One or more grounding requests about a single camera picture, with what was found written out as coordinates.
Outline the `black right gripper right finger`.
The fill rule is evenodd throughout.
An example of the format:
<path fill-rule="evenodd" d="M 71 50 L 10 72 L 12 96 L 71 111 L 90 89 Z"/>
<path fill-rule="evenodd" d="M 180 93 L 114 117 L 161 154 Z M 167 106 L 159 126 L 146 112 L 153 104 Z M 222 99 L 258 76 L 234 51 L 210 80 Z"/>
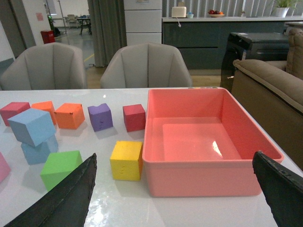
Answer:
<path fill-rule="evenodd" d="M 254 174 L 279 227 L 303 225 L 303 178 L 261 151 L 252 160 Z"/>

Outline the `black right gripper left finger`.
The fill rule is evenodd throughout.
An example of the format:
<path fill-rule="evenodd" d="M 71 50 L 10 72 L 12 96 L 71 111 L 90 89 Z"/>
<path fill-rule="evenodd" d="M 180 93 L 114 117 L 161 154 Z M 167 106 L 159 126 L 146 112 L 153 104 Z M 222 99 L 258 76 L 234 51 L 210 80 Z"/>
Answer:
<path fill-rule="evenodd" d="M 7 227 L 82 227 L 95 186 L 97 155 L 93 154 Z"/>

